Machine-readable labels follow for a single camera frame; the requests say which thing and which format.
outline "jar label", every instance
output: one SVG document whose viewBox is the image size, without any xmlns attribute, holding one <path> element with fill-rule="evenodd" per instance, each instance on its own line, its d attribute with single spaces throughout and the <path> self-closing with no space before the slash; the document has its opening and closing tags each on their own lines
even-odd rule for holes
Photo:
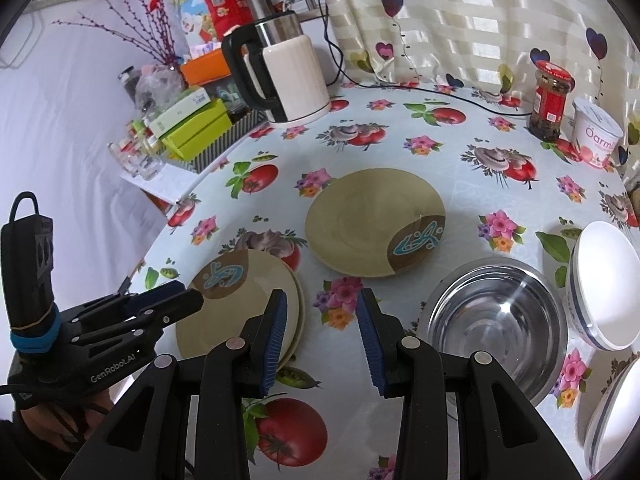
<svg viewBox="0 0 640 480">
<path fill-rule="evenodd" d="M 533 108 L 542 120 L 559 123 L 564 113 L 565 101 L 564 95 L 548 92 L 542 87 L 538 87 Z"/>
</svg>

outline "orange box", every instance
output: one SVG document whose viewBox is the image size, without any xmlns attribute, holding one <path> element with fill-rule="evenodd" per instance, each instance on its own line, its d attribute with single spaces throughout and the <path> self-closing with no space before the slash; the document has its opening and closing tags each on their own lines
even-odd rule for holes
<svg viewBox="0 0 640 480">
<path fill-rule="evenodd" d="M 186 62 L 180 70 L 191 86 L 231 75 L 221 48 Z"/>
</svg>

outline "yogurt container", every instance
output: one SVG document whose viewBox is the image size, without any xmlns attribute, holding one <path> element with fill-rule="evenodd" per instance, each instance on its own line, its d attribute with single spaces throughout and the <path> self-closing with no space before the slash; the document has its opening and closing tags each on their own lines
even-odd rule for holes
<svg viewBox="0 0 640 480">
<path fill-rule="evenodd" d="M 624 132 L 606 111 L 587 99 L 575 98 L 574 108 L 572 144 L 584 162 L 594 168 L 604 168 Z"/>
</svg>

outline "red jar lid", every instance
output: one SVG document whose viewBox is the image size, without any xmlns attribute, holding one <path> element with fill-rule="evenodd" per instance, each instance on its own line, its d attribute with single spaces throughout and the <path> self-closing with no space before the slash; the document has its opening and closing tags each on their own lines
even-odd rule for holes
<svg viewBox="0 0 640 480">
<path fill-rule="evenodd" d="M 564 81 L 571 81 L 571 74 L 569 74 L 561 66 L 553 64 L 553 63 L 551 63 L 549 61 L 545 61 L 544 59 L 537 60 L 536 61 L 536 66 L 540 70 L 542 70 L 543 72 L 546 72 L 546 73 L 552 75 L 553 77 L 556 77 L 558 79 L 562 79 Z"/>
</svg>

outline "kettle base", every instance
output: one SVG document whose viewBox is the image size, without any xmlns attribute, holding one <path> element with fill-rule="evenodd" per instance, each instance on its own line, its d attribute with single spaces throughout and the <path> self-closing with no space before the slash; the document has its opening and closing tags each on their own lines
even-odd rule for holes
<svg viewBox="0 0 640 480">
<path fill-rule="evenodd" d="M 300 117 L 295 121 L 287 121 L 286 123 L 272 123 L 269 122 L 269 126 L 276 130 L 286 130 L 287 128 L 293 128 L 295 126 L 304 126 L 305 124 L 312 123 L 313 121 L 317 121 L 320 117 L 324 117 L 331 110 L 331 101 L 329 101 L 325 106 L 320 108 L 317 112 L 313 112 L 304 117 Z"/>
</svg>

